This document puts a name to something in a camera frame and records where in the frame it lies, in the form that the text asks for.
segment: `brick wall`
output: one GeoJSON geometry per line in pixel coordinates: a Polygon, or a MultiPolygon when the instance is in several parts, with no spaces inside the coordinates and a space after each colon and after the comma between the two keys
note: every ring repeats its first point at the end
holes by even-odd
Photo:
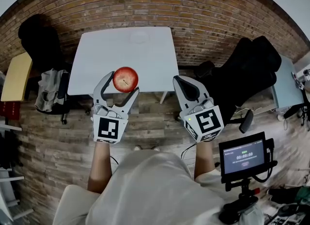
{"type": "Polygon", "coordinates": [[[1,71],[24,51],[18,28],[37,13],[57,29],[68,60],[84,32],[128,26],[170,27],[179,65],[222,65],[244,36],[265,35],[294,61],[309,51],[302,31],[272,0],[18,0],[0,17],[1,71]]]}

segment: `monitor screen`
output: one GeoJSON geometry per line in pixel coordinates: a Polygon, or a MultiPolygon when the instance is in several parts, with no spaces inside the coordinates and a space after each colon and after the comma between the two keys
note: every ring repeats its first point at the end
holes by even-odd
{"type": "Polygon", "coordinates": [[[263,140],[223,150],[225,174],[264,164],[263,140]]]}

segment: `circular mark on table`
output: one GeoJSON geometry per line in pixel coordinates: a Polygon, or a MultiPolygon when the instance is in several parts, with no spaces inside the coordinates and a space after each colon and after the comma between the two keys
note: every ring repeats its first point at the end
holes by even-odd
{"type": "Polygon", "coordinates": [[[142,43],[148,42],[149,40],[150,40],[149,35],[143,31],[133,32],[130,35],[130,42],[131,43],[142,44],[142,43]]]}

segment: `red apple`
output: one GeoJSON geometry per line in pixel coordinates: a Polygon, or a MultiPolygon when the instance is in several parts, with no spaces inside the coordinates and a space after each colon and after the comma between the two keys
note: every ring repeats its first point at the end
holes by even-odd
{"type": "Polygon", "coordinates": [[[138,75],[130,67],[121,67],[114,73],[113,84],[115,89],[120,92],[132,92],[138,84],[138,75]]]}

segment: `white table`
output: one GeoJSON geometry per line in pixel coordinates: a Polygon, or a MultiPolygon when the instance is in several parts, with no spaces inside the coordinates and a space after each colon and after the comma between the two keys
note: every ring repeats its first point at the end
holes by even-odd
{"type": "MultiPolygon", "coordinates": [[[[68,94],[92,95],[109,72],[128,66],[139,77],[140,92],[174,91],[179,74],[170,28],[137,27],[84,33],[71,71],[68,94]]],[[[113,83],[105,93],[119,93],[113,83]]]]}

